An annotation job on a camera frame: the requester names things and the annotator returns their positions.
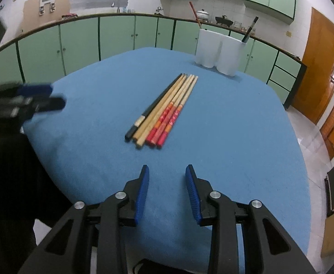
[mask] blue tablecloth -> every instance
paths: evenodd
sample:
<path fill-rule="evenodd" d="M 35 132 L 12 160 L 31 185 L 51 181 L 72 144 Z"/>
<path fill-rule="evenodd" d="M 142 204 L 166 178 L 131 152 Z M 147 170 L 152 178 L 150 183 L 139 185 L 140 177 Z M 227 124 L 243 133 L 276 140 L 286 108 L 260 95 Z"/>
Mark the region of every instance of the blue tablecloth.
<path fill-rule="evenodd" d="M 199 80 L 164 147 L 137 150 L 124 142 L 125 132 L 180 73 Z M 25 124 L 35 152 L 64 194 L 87 204 L 122 190 L 147 164 L 144 216 L 125 231 L 126 242 L 147 258 L 207 269 L 211 230 L 192 216 L 184 182 L 190 163 L 232 200 L 260 199 L 306 253 L 311 210 L 305 163 L 283 105 L 265 83 L 202 68 L 192 55 L 143 48 L 58 80 L 57 93 L 67 98 L 62 112 Z"/>

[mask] cooking pot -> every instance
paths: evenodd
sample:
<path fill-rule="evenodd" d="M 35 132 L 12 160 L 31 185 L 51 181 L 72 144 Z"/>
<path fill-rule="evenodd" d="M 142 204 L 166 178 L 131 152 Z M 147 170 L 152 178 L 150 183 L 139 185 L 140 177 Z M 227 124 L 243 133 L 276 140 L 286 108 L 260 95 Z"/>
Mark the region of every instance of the cooking pot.
<path fill-rule="evenodd" d="M 196 11 L 197 17 L 201 20 L 209 20 L 209 13 L 207 13 L 205 10 L 199 10 Z"/>

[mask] metal screw head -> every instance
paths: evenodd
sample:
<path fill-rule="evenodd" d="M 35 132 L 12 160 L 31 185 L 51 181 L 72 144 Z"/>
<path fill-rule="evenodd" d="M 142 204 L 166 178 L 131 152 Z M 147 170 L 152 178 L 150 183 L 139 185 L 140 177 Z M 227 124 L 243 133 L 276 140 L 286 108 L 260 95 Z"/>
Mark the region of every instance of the metal screw head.
<path fill-rule="evenodd" d="M 254 201 L 252 201 L 252 206 L 254 208 L 261 208 L 262 207 L 262 203 L 259 200 L 254 200 Z"/>
<path fill-rule="evenodd" d="M 84 202 L 78 201 L 74 203 L 74 208 L 75 209 L 82 209 L 85 206 Z"/>
<path fill-rule="evenodd" d="M 221 196 L 221 193 L 218 192 L 218 191 L 212 191 L 212 192 L 210 193 L 210 197 L 212 197 L 213 199 L 219 199 L 220 196 Z"/>
<path fill-rule="evenodd" d="M 126 193 L 123 191 L 119 191 L 115 194 L 116 199 L 124 199 L 126 197 Z"/>

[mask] black stick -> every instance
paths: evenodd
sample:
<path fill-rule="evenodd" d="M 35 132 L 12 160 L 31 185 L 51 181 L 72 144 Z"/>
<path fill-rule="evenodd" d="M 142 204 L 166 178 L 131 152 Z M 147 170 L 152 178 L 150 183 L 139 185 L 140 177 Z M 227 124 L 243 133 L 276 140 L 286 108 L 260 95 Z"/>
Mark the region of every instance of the black stick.
<path fill-rule="evenodd" d="M 175 82 L 181 77 L 182 73 L 177 76 L 175 80 L 171 82 L 170 85 L 158 96 L 157 99 L 154 100 L 153 103 L 143 112 L 143 114 L 135 121 L 135 123 L 131 126 L 130 130 L 127 131 L 125 134 L 125 141 L 129 142 L 135 132 L 138 130 L 140 125 L 143 123 L 143 121 L 148 117 L 148 115 L 151 113 L 151 111 L 154 109 L 154 107 L 159 103 L 159 101 L 163 98 L 163 96 L 168 92 L 168 90 L 172 87 L 172 85 L 175 84 Z"/>
<path fill-rule="evenodd" d="M 244 37 L 242 39 L 243 43 L 247 43 L 248 39 L 250 38 L 250 32 L 252 31 L 252 29 L 255 26 L 255 24 L 257 23 L 257 21 L 258 21 L 258 16 L 255 17 L 255 19 L 253 20 L 253 23 L 248 28 L 247 33 L 244 35 Z"/>

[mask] white container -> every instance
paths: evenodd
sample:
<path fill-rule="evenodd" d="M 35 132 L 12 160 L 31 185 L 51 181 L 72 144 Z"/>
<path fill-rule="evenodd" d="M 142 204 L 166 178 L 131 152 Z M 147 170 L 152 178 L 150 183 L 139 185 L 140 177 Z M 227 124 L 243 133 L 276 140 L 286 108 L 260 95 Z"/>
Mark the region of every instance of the white container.
<path fill-rule="evenodd" d="M 214 67 L 218 60 L 224 37 L 226 36 L 223 34 L 200 29 L 195 63 L 207 68 Z"/>
<path fill-rule="evenodd" d="M 234 76 L 237 72 L 246 43 L 224 36 L 216 69 L 225 75 Z"/>

